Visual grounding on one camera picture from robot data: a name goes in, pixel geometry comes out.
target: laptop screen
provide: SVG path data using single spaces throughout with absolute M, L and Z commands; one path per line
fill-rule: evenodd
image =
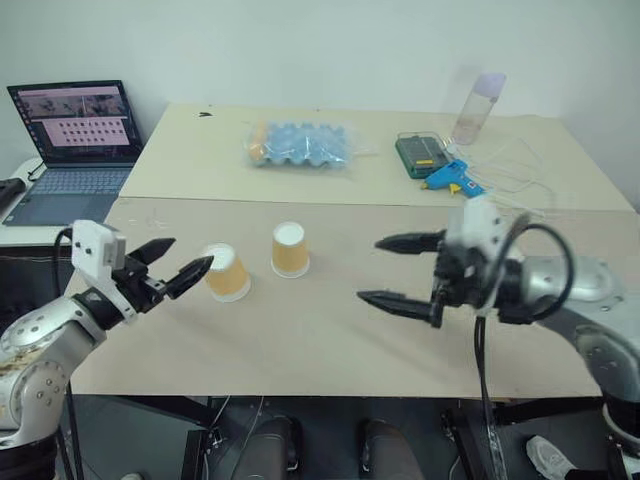
M 8 87 L 47 164 L 134 163 L 142 141 L 122 82 Z

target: plastic bag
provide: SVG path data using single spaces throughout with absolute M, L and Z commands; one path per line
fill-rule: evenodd
M 246 145 L 251 164 L 292 164 L 341 168 L 351 157 L 349 135 L 343 126 L 326 123 L 263 122 L 253 129 Z

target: yellow paper cup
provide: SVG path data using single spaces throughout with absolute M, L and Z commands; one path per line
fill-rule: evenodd
M 251 289 L 251 277 L 231 245 L 216 243 L 204 250 L 213 255 L 211 268 L 206 275 L 213 297 L 219 302 L 235 302 Z
M 273 231 L 271 267 L 284 278 L 298 278 L 309 270 L 309 251 L 304 228 L 296 222 L 284 222 Z

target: shoe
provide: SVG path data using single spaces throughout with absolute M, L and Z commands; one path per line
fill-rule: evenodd
M 527 455 L 540 475 L 548 480 L 564 480 L 576 466 L 546 438 L 536 435 L 527 442 Z

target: blue glue gun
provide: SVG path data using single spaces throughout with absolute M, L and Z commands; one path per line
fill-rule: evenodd
M 484 188 L 467 177 L 466 171 L 467 164 L 456 158 L 425 178 L 422 188 L 438 190 L 449 187 L 452 194 L 462 190 L 467 197 L 477 197 L 484 193 Z

